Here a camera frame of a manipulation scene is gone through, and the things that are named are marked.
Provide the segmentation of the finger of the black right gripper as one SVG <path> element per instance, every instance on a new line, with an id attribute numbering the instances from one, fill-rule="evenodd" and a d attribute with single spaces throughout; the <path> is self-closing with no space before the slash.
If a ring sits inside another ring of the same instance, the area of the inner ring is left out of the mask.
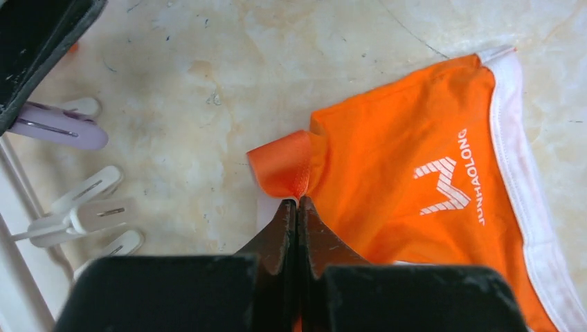
<path id="1" fill-rule="evenodd" d="M 103 0 L 1 2 L 1 133 L 106 5 Z"/>

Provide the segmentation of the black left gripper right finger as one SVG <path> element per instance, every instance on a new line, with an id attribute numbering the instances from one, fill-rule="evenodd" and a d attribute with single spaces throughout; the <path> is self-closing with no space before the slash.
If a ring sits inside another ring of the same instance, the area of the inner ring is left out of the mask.
<path id="1" fill-rule="evenodd" d="M 526 331 L 505 280 L 483 266 L 374 265 L 298 208 L 302 331 Z"/>

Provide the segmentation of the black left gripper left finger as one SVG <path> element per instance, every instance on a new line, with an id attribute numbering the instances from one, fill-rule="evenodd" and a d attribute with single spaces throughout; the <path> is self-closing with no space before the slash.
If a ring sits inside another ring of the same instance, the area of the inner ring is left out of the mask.
<path id="1" fill-rule="evenodd" d="M 108 256 L 78 277 L 56 331 L 292 331 L 296 204 L 232 255 Z"/>

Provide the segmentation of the orange underwear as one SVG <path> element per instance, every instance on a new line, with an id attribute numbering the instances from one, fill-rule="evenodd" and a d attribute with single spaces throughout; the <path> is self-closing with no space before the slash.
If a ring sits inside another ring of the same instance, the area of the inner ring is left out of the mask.
<path id="1" fill-rule="evenodd" d="M 531 331 L 585 331 L 523 128 L 513 46 L 415 71 L 315 111 L 248 152 L 270 201 L 312 199 L 375 264 L 481 265 L 512 287 Z"/>

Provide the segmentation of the white multi-clip hanger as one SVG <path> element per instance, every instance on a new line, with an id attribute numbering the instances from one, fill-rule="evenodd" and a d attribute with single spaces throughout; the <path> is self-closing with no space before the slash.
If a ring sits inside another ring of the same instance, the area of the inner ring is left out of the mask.
<path id="1" fill-rule="evenodd" d="M 14 235 L 44 216 L 7 135 L 1 137 L 1 330 L 52 331 L 73 271 L 62 251 Z"/>

